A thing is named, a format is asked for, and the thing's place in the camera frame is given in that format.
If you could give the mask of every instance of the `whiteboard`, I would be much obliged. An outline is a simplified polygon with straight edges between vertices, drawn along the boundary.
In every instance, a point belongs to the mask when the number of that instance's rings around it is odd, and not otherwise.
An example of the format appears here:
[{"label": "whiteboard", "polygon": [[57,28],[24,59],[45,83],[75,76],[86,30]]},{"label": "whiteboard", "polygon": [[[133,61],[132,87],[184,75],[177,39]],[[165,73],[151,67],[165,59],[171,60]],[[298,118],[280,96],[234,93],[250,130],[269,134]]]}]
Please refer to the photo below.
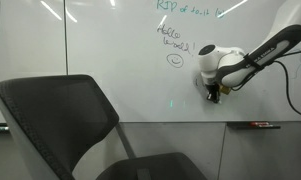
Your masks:
[{"label": "whiteboard", "polygon": [[[0,81],[66,74],[63,3],[0,0]],[[0,113],[0,123],[5,122]]]},{"label": "whiteboard", "polygon": [[[70,74],[95,78],[123,122],[301,121],[272,65],[239,92],[205,100],[197,54],[209,44],[250,52],[284,0],[68,0]],[[238,6],[223,16],[223,12]],[[301,44],[293,49],[301,49]],[[282,59],[301,111],[301,55]]]}]

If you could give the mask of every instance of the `chair backrest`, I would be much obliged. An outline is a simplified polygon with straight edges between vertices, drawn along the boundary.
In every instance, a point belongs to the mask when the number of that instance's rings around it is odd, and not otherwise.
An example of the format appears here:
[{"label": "chair backrest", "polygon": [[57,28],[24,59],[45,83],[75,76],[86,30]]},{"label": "chair backrest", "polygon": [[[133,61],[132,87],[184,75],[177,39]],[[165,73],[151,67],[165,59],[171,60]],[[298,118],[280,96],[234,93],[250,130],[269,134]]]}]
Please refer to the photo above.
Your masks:
[{"label": "chair backrest", "polygon": [[74,179],[80,158],[119,120],[87,75],[0,82],[0,109],[34,179]]}]

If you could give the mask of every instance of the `black office chair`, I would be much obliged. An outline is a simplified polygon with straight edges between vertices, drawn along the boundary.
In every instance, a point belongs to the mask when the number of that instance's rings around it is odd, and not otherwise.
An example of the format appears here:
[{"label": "black office chair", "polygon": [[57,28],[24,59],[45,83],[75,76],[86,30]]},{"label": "black office chair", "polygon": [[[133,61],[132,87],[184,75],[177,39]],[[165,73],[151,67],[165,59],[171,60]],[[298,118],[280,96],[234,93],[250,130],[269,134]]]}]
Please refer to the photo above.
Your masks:
[{"label": "black office chair", "polygon": [[[0,82],[0,109],[36,180],[74,179],[80,158],[118,124],[119,116],[87,75]],[[116,162],[97,180],[206,180],[182,153]]]}]

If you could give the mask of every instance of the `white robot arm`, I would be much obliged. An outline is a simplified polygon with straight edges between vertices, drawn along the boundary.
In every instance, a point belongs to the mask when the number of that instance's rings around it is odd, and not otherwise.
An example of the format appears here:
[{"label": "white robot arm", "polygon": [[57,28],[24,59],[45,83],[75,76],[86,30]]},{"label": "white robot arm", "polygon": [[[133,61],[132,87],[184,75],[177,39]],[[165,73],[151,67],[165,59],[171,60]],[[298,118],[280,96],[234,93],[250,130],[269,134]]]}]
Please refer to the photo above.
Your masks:
[{"label": "white robot arm", "polygon": [[208,45],[199,52],[201,76],[208,100],[219,101],[220,86],[244,85],[257,72],[301,41],[301,0],[287,0],[278,10],[268,37],[249,54],[237,47]]}]

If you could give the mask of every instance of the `chair seat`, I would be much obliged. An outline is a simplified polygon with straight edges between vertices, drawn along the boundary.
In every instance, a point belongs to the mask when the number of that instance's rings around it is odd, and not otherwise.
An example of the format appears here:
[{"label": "chair seat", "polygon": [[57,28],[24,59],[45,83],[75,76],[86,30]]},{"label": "chair seat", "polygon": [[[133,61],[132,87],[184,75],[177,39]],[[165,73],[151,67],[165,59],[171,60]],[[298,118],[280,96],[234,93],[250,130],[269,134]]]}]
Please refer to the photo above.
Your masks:
[{"label": "chair seat", "polygon": [[182,153],[169,153],[122,160],[114,163],[97,180],[137,180],[138,170],[147,169],[151,180],[206,180]]}]

